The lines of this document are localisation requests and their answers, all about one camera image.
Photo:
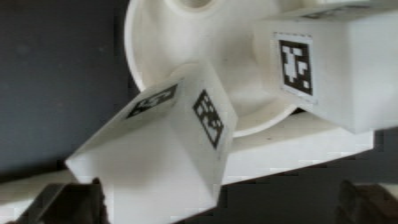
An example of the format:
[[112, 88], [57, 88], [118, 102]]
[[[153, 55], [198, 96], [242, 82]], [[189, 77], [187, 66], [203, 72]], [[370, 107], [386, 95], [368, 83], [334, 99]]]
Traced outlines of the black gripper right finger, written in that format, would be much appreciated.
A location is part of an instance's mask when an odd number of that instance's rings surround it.
[[398, 199], [379, 184], [340, 184], [334, 224], [398, 224]]

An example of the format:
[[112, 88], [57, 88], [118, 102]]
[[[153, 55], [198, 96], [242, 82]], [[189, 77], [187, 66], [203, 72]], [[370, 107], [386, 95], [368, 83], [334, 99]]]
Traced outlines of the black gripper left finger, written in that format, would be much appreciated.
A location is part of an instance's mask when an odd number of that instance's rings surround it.
[[86, 184], [50, 184], [16, 219], [16, 224], [109, 224], [100, 179]]

